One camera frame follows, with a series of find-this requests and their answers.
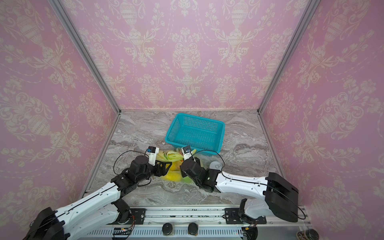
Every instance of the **marble floor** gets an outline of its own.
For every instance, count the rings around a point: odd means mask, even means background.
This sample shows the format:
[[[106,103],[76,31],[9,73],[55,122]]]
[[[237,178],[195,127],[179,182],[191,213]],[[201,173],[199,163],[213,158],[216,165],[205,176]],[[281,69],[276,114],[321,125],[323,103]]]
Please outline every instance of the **marble floor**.
[[[148,146],[161,150],[173,149],[164,141],[167,130],[179,112],[132,111],[123,112],[103,161],[96,173],[90,192],[115,176],[113,164],[127,150],[144,152]],[[260,177],[277,172],[266,142],[257,112],[252,111],[183,111],[183,113],[211,118],[225,123],[225,135],[220,155],[225,161],[225,171],[231,174]],[[115,171],[121,172],[138,155],[124,154],[116,163]],[[221,161],[218,156],[198,156],[204,166]],[[183,205],[183,204],[240,204],[243,195],[234,193],[207,193],[195,184],[175,183],[152,177],[148,186],[138,187],[123,199],[130,206]]]

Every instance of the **yellow fruit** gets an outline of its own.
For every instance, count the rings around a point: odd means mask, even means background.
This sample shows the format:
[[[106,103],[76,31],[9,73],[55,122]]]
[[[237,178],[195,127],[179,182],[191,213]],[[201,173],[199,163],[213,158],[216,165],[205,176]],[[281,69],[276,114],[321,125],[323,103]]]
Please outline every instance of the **yellow fruit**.
[[[172,181],[172,182],[180,182],[182,179],[181,173],[178,171],[177,172],[168,171],[167,175],[165,175],[165,178],[168,181]]]

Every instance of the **wallpaper pattern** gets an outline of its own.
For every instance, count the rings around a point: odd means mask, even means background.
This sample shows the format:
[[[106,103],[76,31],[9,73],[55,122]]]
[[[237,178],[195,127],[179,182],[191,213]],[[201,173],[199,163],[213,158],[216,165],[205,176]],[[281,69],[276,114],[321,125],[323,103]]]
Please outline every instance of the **wallpaper pattern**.
[[[256,109],[308,0],[62,0],[121,109]]]
[[[322,0],[263,115],[323,239],[384,239],[383,12]]]
[[[116,117],[48,1],[0,2],[0,231],[77,200]]]

